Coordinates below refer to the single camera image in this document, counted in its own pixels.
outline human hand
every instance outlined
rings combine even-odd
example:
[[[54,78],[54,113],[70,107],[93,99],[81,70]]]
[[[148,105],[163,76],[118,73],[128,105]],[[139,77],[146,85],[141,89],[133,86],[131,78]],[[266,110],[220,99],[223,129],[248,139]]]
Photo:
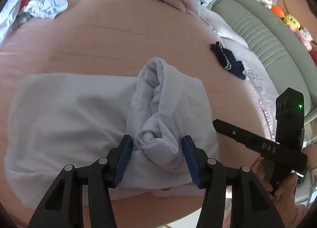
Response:
[[[255,175],[260,180],[265,191],[268,193],[270,199],[273,199],[271,192],[273,191],[272,185],[264,180],[265,171],[262,161],[255,167]],[[297,175],[295,173],[290,174],[278,187],[275,192],[275,196],[279,197],[275,207],[280,214],[280,217],[284,223],[284,226],[289,227],[296,218],[296,206],[294,191],[297,184]]]

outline white clothing pile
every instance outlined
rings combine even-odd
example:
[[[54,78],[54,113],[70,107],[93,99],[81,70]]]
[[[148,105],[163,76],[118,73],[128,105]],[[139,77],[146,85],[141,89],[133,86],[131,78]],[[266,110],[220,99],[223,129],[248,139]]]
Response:
[[[216,131],[202,82],[160,59],[138,78],[40,74],[26,77],[9,118],[5,158],[8,182],[23,205],[35,208],[67,164],[87,166],[106,157],[124,134],[134,148],[112,199],[173,188],[175,195],[201,195],[191,183],[181,140],[218,157]],[[84,191],[84,204],[87,191]]]
[[[24,8],[24,13],[34,17],[54,19],[68,7],[67,0],[31,0]]]

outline red fabric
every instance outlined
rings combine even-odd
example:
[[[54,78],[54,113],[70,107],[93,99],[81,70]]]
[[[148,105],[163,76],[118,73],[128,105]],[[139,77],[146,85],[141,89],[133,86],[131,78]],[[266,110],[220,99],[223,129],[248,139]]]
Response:
[[[28,5],[29,1],[31,1],[31,0],[21,0],[21,4],[20,4],[20,9],[19,9],[19,11],[21,11],[21,9],[22,9],[24,6]]]
[[[317,51],[310,51],[309,53],[317,66]]]

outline white cloth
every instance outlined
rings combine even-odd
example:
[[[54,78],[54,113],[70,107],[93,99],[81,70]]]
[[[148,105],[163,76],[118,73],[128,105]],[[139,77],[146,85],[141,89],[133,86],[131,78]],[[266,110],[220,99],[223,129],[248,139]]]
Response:
[[[0,12],[0,44],[10,31],[20,9],[21,0],[8,0]]]
[[[68,7],[67,0],[31,0],[24,12],[34,17],[54,19],[56,15]]]
[[[154,58],[138,78],[26,77],[9,117],[8,182],[21,202],[34,208],[66,164],[92,164],[117,147],[124,134],[132,136],[134,149],[122,183],[110,191],[112,199],[190,183],[181,148],[185,135],[218,158],[202,82]],[[179,188],[178,194],[201,194],[194,186],[185,186],[183,193]]]

